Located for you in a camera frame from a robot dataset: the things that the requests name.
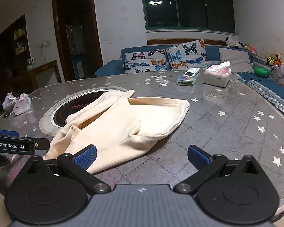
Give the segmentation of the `dark window with green frame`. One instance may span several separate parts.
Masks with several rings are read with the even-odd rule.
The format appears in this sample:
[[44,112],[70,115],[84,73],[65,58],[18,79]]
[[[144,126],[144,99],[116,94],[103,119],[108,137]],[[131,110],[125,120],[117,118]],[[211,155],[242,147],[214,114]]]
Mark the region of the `dark window with green frame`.
[[233,0],[143,0],[146,28],[235,33]]

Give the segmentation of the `wooden side cabinet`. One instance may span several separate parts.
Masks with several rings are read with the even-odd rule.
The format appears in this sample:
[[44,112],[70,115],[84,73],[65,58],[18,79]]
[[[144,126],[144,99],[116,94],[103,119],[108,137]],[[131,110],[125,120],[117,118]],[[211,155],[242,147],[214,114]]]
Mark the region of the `wooden side cabinet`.
[[20,85],[21,88],[24,88],[24,90],[28,90],[29,93],[31,93],[40,88],[36,76],[45,73],[47,70],[53,70],[57,82],[62,83],[57,60],[34,67],[31,70],[27,70],[26,72],[19,74],[17,77],[11,78],[10,81],[15,85]]

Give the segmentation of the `white remote control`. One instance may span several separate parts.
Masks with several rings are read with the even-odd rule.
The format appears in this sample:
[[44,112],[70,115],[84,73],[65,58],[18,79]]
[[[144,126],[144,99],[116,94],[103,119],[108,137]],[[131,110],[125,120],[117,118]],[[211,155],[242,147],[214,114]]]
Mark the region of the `white remote control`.
[[198,73],[200,72],[200,68],[190,68],[188,71],[186,71],[183,75],[184,76],[191,76],[191,77],[195,77],[196,75],[198,75]]

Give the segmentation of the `colourful plush toys pile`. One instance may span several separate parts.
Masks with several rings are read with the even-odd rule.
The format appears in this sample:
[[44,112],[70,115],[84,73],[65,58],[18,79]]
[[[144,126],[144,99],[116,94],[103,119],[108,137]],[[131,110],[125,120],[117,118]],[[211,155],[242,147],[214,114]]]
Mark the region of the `colourful plush toys pile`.
[[266,58],[262,58],[257,54],[257,51],[251,45],[243,45],[243,48],[248,50],[253,58],[254,62],[262,63],[268,66],[280,66],[281,65],[281,56],[277,53],[273,53]]

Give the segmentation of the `round black induction cooktop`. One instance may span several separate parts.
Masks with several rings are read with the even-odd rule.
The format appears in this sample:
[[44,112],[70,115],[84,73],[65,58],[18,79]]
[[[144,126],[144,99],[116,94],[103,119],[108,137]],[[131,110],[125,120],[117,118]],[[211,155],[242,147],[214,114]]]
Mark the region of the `round black induction cooktop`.
[[59,129],[66,124],[66,118],[97,100],[105,92],[126,92],[127,89],[117,86],[99,87],[86,89],[70,94],[64,99],[58,101],[41,117],[39,121],[40,130],[50,136],[54,136]]

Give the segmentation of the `green bowl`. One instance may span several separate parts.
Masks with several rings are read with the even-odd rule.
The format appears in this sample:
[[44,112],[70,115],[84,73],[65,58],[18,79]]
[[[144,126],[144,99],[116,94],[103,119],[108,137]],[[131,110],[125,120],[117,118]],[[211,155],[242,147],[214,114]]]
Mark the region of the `green bowl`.
[[260,67],[254,67],[254,74],[261,78],[268,78],[270,76],[270,70]]

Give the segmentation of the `right butterfly print pillow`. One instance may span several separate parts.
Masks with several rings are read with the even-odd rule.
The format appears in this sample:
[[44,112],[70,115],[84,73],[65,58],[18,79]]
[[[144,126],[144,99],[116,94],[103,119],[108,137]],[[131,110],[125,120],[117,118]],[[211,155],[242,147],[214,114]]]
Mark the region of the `right butterfly print pillow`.
[[209,66],[204,40],[170,46],[166,53],[173,70],[206,69]]

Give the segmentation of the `grey plain cushion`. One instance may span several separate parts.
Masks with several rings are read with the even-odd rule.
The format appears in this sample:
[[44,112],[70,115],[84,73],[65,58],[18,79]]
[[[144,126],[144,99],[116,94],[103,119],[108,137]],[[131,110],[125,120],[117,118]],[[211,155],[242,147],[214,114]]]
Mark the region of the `grey plain cushion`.
[[230,48],[219,48],[222,62],[230,61],[232,72],[252,72],[253,67],[248,52]]

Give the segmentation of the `left butterfly print pillow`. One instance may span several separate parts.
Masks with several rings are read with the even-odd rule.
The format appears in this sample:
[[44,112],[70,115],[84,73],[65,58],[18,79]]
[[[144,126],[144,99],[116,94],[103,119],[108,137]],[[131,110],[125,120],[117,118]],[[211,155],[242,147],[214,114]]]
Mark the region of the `left butterfly print pillow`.
[[124,55],[124,73],[143,73],[171,70],[165,49],[130,52]]

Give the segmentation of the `dark wooden door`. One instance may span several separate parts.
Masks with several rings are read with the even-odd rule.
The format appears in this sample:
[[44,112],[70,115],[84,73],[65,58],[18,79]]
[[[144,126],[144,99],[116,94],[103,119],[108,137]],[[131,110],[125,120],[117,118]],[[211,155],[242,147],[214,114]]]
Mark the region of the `dark wooden door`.
[[94,0],[52,0],[52,7],[64,79],[93,77],[104,65]]

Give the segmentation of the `white tissue box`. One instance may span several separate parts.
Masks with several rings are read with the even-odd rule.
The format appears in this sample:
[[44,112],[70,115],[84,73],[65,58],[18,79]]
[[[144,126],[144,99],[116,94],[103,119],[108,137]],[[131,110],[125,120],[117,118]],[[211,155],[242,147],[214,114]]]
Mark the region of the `white tissue box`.
[[204,71],[204,83],[216,87],[225,88],[230,80],[230,61],[212,65]]

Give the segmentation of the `butterfly print pillow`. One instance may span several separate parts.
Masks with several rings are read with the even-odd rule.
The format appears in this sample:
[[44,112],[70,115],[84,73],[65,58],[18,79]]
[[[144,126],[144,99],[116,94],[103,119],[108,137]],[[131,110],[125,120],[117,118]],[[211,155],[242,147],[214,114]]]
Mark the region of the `butterfly print pillow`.
[[170,46],[166,53],[173,70],[206,69],[209,66],[204,40]]
[[171,70],[165,49],[130,52],[124,55],[124,73],[143,73]]

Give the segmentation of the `grey star pattern table mat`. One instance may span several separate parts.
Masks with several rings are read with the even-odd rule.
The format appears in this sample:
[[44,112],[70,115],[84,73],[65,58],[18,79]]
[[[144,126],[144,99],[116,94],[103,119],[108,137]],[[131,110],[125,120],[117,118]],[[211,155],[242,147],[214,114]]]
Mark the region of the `grey star pattern table mat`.
[[20,116],[0,116],[0,129],[21,136],[52,139],[59,127],[51,116],[66,101],[84,93],[134,90],[136,97],[187,100],[190,109],[182,124],[145,156],[98,174],[107,184],[168,183],[175,185],[196,169],[187,149],[196,145],[210,154],[230,159],[252,155],[280,196],[278,215],[284,213],[284,115],[241,81],[226,88],[206,85],[198,75],[192,87],[179,86],[178,71],[113,75],[74,80],[40,88],[31,94],[32,109]]

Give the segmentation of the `cream fabric garment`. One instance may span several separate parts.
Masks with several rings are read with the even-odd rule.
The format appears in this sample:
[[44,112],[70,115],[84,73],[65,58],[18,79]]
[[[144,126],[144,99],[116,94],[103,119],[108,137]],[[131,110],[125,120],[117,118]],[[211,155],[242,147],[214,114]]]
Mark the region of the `cream fabric garment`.
[[87,172],[98,173],[146,154],[180,126],[190,107],[187,100],[133,94],[134,90],[105,92],[69,115],[43,158],[56,159],[95,145],[97,158]]

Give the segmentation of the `black white plush toy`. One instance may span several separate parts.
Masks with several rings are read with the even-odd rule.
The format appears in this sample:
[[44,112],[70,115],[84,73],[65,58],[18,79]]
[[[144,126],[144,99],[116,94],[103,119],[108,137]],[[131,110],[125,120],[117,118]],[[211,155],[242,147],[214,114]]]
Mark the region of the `black white plush toy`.
[[228,36],[225,39],[225,43],[227,47],[232,47],[232,48],[236,48],[236,49],[241,49],[243,48],[243,44],[240,43],[238,40],[234,40],[233,38],[231,38],[230,36]]

